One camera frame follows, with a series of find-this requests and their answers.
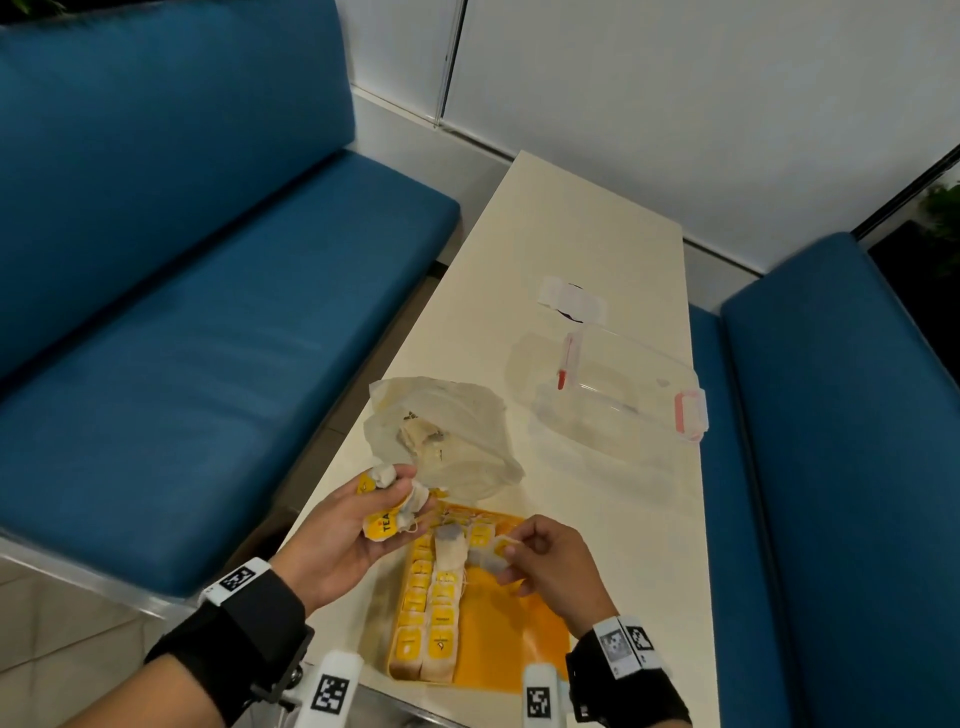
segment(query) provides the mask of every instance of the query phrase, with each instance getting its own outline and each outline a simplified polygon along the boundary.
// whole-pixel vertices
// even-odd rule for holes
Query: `left hand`
[[[378,559],[423,535],[422,528],[381,542],[363,535],[365,517],[394,508],[410,495],[410,480],[417,469],[395,467],[396,481],[389,488],[358,494],[359,475],[337,488],[316,505],[271,559],[276,574],[303,602],[307,616],[353,589]],[[418,516],[436,504],[431,497]]]

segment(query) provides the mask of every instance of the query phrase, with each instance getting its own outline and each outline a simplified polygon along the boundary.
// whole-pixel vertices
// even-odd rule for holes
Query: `blue bench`
[[[15,28],[0,108],[0,531],[191,595],[459,207],[343,149],[333,0]]]
[[[690,321],[724,728],[956,724],[955,382],[846,234]]]

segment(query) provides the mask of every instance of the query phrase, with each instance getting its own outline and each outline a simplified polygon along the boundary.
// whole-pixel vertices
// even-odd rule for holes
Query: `clear plastic container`
[[[709,427],[696,372],[593,324],[567,335],[557,390],[552,409],[566,434],[621,459],[651,427],[692,443]]]

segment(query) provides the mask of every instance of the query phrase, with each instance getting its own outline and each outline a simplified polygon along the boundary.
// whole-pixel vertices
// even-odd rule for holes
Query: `black wrist strap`
[[[204,602],[144,663],[176,657],[230,726],[254,700],[279,701],[313,637],[304,622],[300,600],[267,570],[221,606]]]
[[[662,669],[639,669],[615,678],[593,630],[566,656],[566,669],[579,723],[646,728],[671,719],[690,722],[689,711]]]

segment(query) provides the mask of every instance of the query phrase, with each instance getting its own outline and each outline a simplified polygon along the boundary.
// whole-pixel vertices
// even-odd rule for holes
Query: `clear plastic bag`
[[[487,387],[409,376],[374,382],[370,397],[364,434],[373,454],[416,465],[417,479],[450,499],[473,503],[525,475],[513,457],[503,400]]]

